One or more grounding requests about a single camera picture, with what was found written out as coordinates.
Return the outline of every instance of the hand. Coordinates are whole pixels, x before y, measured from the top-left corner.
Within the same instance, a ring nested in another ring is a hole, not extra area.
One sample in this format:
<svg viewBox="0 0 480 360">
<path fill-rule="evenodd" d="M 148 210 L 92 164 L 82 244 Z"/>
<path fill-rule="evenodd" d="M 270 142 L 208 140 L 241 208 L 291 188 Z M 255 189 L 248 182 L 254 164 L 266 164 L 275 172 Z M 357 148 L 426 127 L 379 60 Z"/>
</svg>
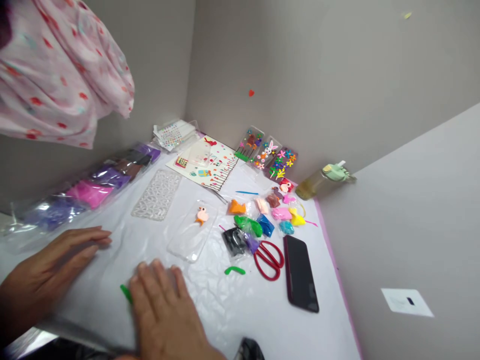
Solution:
<svg viewBox="0 0 480 360">
<path fill-rule="evenodd" d="M 158 259 L 151 269 L 142 262 L 130 280 L 141 360 L 225 360 L 207 340 L 182 271 L 176 266 L 171 271 L 178 293 Z"/>
<path fill-rule="evenodd" d="M 0 349 L 52 311 L 73 280 L 93 259 L 98 245 L 112 242 L 110 234 L 101 226 L 67 230 L 13 269 L 0 285 Z M 89 241 L 96 245 L 83 249 L 59 267 L 60 259 Z"/>
</svg>

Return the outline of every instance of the green clay piece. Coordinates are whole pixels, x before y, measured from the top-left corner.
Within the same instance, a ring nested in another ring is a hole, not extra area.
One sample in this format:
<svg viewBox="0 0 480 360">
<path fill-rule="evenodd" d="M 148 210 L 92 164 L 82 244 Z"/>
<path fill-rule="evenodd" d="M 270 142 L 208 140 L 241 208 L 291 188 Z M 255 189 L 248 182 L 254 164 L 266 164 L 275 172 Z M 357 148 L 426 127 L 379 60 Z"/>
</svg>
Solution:
<svg viewBox="0 0 480 360">
<path fill-rule="evenodd" d="M 132 294 L 130 293 L 130 290 L 127 289 L 125 285 L 120 285 L 120 289 L 123 292 L 123 295 L 125 295 L 126 299 L 130 304 L 134 303 L 134 300 L 132 299 Z"/>
<path fill-rule="evenodd" d="M 227 270 L 225 270 L 225 275 L 230 274 L 230 272 L 232 270 L 241 274 L 241 275 L 245 275 L 245 270 L 243 270 L 242 268 L 236 267 L 236 266 L 230 266 Z"/>
<path fill-rule="evenodd" d="M 327 178 L 333 181 L 342 182 L 347 179 L 348 172 L 342 166 L 338 166 L 337 164 L 328 164 L 322 170 Z"/>
<path fill-rule="evenodd" d="M 238 216 L 238 215 L 235 215 L 233 217 L 233 220 L 241 230 L 244 230 L 248 233 L 253 232 L 253 234 L 255 234 L 257 238 L 262 236 L 263 234 L 262 226 L 255 220 L 252 220 L 247 216 Z"/>
<path fill-rule="evenodd" d="M 243 155 L 241 152 L 237 151 L 235 154 L 234 154 L 237 158 L 239 159 L 242 159 L 244 162 L 247 162 L 250 160 L 250 158 L 248 156 L 245 156 Z"/>
</svg>

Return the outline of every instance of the pink floral fabric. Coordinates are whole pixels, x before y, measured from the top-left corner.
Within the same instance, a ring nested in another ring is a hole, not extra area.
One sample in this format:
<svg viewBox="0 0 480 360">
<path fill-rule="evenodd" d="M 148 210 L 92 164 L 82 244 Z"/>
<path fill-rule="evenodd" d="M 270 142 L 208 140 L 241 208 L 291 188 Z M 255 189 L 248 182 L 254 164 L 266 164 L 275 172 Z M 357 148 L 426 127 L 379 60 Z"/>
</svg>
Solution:
<svg viewBox="0 0 480 360">
<path fill-rule="evenodd" d="M 97 121 L 128 118 L 135 86 L 105 25 L 77 0 L 15 0 L 0 50 L 0 133 L 91 149 Z"/>
</svg>

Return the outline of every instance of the pink table edge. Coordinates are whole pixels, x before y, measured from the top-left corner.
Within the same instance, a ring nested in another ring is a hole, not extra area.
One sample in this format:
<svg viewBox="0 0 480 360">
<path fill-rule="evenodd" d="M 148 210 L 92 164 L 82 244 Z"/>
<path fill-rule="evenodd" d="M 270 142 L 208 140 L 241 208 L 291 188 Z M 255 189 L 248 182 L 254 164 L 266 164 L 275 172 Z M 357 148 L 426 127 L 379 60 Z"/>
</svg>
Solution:
<svg viewBox="0 0 480 360">
<path fill-rule="evenodd" d="M 350 326 L 351 326 L 351 330 L 353 332 L 353 337 L 355 338 L 356 348 L 358 350 L 358 353 L 360 354 L 360 359 L 363 360 L 364 357 L 363 357 L 363 354 L 362 354 L 362 348 L 360 347 L 359 337 L 358 337 L 357 332 L 355 330 L 354 321 L 352 320 L 352 314 L 350 313 L 349 304 L 348 304 L 347 298 L 345 296 L 345 290 L 344 290 L 344 286 L 342 284 L 342 279 L 340 278 L 339 270 L 337 269 L 338 268 L 337 261 L 335 260 L 334 252 L 332 250 L 332 244 L 330 243 L 329 234 L 327 233 L 327 227 L 325 226 L 324 216 L 322 215 L 322 210 L 320 209 L 320 203 L 316 198 L 313 199 L 313 201 L 315 202 L 316 212 L 318 213 L 318 221 L 320 222 L 321 231 L 323 232 L 323 238 L 325 239 L 326 247 L 328 249 L 328 253 L 330 254 L 331 262 L 333 263 L 333 268 L 335 270 L 336 279 L 338 281 L 338 285 L 340 286 L 341 296 L 343 298 L 343 302 L 345 303 L 346 312 L 348 314 L 348 320 L 350 321 Z"/>
</svg>

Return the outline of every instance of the blue sculpting tool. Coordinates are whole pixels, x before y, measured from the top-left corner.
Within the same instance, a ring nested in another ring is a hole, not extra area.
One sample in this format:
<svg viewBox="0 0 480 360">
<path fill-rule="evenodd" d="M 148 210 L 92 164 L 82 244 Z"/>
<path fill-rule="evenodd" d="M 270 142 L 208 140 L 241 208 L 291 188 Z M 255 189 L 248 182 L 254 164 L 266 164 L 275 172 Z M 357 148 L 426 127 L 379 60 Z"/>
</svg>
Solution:
<svg viewBox="0 0 480 360">
<path fill-rule="evenodd" d="M 249 191 L 236 191 L 236 193 L 240 194 L 252 194 L 252 195 L 259 195 L 258 192 L 249 192 Z"/>
</svg>

